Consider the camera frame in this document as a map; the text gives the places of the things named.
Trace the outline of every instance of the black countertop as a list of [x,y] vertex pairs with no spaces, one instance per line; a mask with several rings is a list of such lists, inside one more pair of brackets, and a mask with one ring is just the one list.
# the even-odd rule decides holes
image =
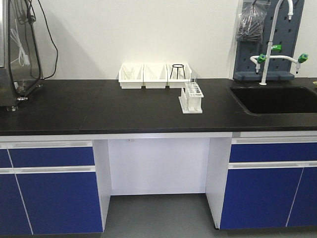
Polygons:
[[[301,85],[317,93],[314,79],[269,82]],[[0,135],[317,130],[317,113],[247,113],[228,79],[199,79],[202,114],[183,114],[180,89],[121,89],[117,80],[46,80],[15,112],[0,108]]]

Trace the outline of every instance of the cabinet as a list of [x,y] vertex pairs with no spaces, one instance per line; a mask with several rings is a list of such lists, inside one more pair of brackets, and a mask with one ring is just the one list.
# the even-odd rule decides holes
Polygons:
[[0,235],[30,235],[31,229],[14,174],[0,175]]
[[0,235],[103,232],[111,190],[107,141],[5,146],[13,168],[0,169]]
[[316,167],[303,170],[288,226],[317,226]]
[[206,195],[216,228],[317,225],[316,138],[233,138],[230,146],[211,148],[209,157]]
[[17,177],[35,235],[103,231],[94,172]]
[[11,162],[6,149],[0,149],[0,168],[11,168]]
[[301,168],[229,170],[220,229],[286,225]]

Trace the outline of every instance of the cabinet handle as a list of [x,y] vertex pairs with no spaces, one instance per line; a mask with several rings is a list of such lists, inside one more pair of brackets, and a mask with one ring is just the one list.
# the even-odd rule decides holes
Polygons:
[[311,137],[246,137],[233,138],[232,144],[275,144],[275,143],[314,143],[317,142],[316,136]]
[[307,162],[306,167],[317,167],[317,161]]
[[230,170],[242,169],[279,169],[279,168],[303,168],[307,162],[303,161],[287,161],[287,162],[242,162],[229,163]]
[[95,172],[95,166],[60,166],[60,167],[35,167],[15,168],[16,174],[56,174],[56,173],[86,173]]
[[0,168],[0,175],[14,174],[14,168]]
[[27,148],[63,148],[63,147],[92,147],[92,141],[52,141],[52,142],[18,142],[7,143],[8,149]]

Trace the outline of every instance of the blue cabinet door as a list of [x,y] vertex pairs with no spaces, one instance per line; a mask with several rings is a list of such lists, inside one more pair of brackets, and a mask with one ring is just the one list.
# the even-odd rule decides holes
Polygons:
[[14,167],[95,165],[92,147],[10,149]]
[[31,229],[14,175],[0,175],[0,235],[30,235]]
[[230,162],[317,160],[317,143],[234,144]]
[[0,168],[11,168],[11,162],[7,150],[0,150]]
[[317,226],[317,168],[304,168],[288,226]]
[[220,229],[284,227],[302,168],[229,170]]
[[17,176],[34,234],[103,232],[95,173]]

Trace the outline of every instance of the power cord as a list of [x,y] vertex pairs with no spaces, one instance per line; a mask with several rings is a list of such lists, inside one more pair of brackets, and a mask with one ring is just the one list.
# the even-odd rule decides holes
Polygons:
[[[30,24],[33,24],[33,22],[36,21],[36,17],[35,17],[35,13],[34,13],[34,9],[33,9],[33,5],[32,5],[32,0],[28,0],[29,2],[29,7],[28,7],[28,20],[29,20],[29,23]],[[48,33],[49,33],[49,36],[50,36],[50,39],[51,39],[51,42],[56,50],[56,60],[55,60],[55,66],[54,66],[54,72],[52,75],[48,76],[48,77],[43,77],[42,79],[48,79],[48,78],[51,78],[55,75],[56,73],[56,68],[57,68],[57,61],[58,61],[58,48],[52,38],[52,35],[51,35],[51,31],[50,31],[50,28],[49,28],[49,25],[48,25],[48,21],[46,19],[46,15],[45,15],[45,12],[43,10],[43,7],[42,7],[42,4],[41,4],[41,1],[38,0],[38,3],[40,5],[40,8],[41,8],[41,11],[43,13],[43,17],[44,17],[44,20],[45,20],[45,24],[46,24],[46,28],[48,30]]]

